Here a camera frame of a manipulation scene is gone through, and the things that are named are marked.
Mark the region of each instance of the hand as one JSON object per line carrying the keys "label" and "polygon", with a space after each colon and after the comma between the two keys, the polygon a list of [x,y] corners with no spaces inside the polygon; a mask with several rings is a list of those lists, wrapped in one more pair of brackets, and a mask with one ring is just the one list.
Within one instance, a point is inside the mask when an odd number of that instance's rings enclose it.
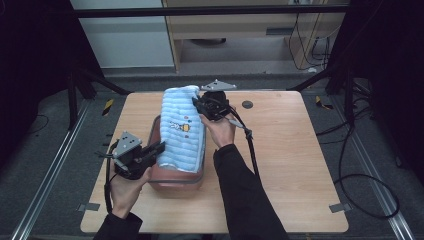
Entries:
{"label": "hand", "polygon": [[234,143],[236,126],[228,121],[228,119],[234,119],[232,114],[228,114],[219,121],[209,121],[203,114],[200,114],[200,119],[211,132],[212,140],[218,148]]}
{"label": "hand", "polygon": [[[111,161],[110,175],[115,174],[115,164]],[[128,180],[116,175],[110,182],[110,191],[113,201],[112,214],[126,219],[140,195],[143,185],[152,177],[152,168],[149,167],[143,176],[137,180]]]}

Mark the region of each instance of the wooden table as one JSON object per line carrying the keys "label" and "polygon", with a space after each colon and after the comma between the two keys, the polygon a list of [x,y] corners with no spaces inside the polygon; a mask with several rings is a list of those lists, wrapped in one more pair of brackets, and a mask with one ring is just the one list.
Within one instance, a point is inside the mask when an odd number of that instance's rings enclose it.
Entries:
{"label": "wooden table", "polygon": [[[147,143],[154,118],[160,113],[163,92],[133,93],[126,100],[115,129],[113,142],[124,130]],[[344,232],[344,212],[332,213],[329,205],[339,203],[327,165],[319,147],[303,99],[298,92],[227,92],[248,128],[252,129],[259,172],[275,211],[288,232]],[[245,109],[242,102],[253,102]],[[206,140],[205,174],[202,187],[194,192],[158,192],[143,187],[133,213],[143,219],[141,232],[225,233],[225,212],[212,155],[216,148],[209,132]],[[251,168],[244,132],[236,131],[236,145]],[[86,211],[84,232],[97,232],[107,215],[103,164],[90,203],[98,211]]]}

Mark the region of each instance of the blue striped cloth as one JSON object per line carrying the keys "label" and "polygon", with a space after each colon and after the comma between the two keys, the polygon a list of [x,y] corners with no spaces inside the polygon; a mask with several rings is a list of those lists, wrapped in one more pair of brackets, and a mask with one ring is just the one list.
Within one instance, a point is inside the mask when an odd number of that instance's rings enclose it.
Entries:
{"label": "blue striped cloth", "polygon": [[160,120],[161,141],[165,151],[159,154],[161,168],[196,173],[202,166],[205,151],[205,126],[202,124],[192,97],[199,87],[186,86],[165,90]]}

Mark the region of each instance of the gray carpet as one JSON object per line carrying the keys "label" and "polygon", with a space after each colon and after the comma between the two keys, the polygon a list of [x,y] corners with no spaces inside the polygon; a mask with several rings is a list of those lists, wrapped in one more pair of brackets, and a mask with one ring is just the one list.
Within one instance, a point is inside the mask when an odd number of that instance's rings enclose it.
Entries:
{"label": "gray carpet", "polygon": [[[285,89],[305,80],[305,75],[250,76],[191,76],[191,77],[150,77],[133,79],[111,79],[118,85],[131,91],[163,91],[168,87],[188,84],[204,85],[214,79],[236,84],[239,89]],[[322,93],[318,83],[303,94],[305,105],[317,132],[335,126],[341,122],[335,110],[317,107],[315,92]],[[86,203],[100,170],[102,159],[94,155],[95,151],[107,150],[104,143],[110,142],[108,134],[113,133],[125,97],[112,93],[96,85],[99,91],[91,102],[82,129],[62,167],[59,177],[33,227],[32,235],[38,236],[75,236],[84,237],[79,225],[83,214],[76,211],[80,203]],[[101,113],[106,101],[115,100],[108,116]],[[12,157],[12,163],[0,177],[0,235],[8,239],[29,206],[32,197],[48,170],[68,127],[68,108],[66,92],[60,92],[45,99],[39,108],[39,114],[49,118],[45,128],[28,136],[22,141]],[[43,126],[44,117],[38,117],[33,130]],[[415,175],[407,169],[399,169],[394,164],[394,155],[387,145],[377,123],[369,115],[356,122],[356,131],[367,147],[373,163],[377,166],[383,180],[394,189],[401,201],[401,211],[416,239],[424,239],[424,188]],[[346,134],[346,129],[319,137],[320,142],[337,141]],[[337,165],[342,143],[322,144],[321,148],[333,179],[337,178]],[[343,158],[343,174],[362,173],[358,157],[351,144],[347,144]],[[346,180],[346,189],[361,206],[367,210],[382,214],[379,202],[368,180]],[[347,202],[337,187],[342,202]],[[310,239],[397,239],[387,220],[369,217],[358,209],[346,213],[350,228],[343,234],[310,234]],[[303,233],[291,234],[292,239],[306,239]]]}

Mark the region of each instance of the black sleeve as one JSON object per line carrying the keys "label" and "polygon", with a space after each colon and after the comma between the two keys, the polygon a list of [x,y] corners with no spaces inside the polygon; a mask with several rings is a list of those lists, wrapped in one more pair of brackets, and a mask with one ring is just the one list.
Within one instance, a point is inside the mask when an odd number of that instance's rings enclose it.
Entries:
{"label": "black sleeve", "polygon": [[214,154],[231,240],[289,239],[260,180],[234,144]]}
{"label": "black sleeve", "polygon": [[109,213],[93,240],[136,240],[142,223],[132,213],[126,219]]}

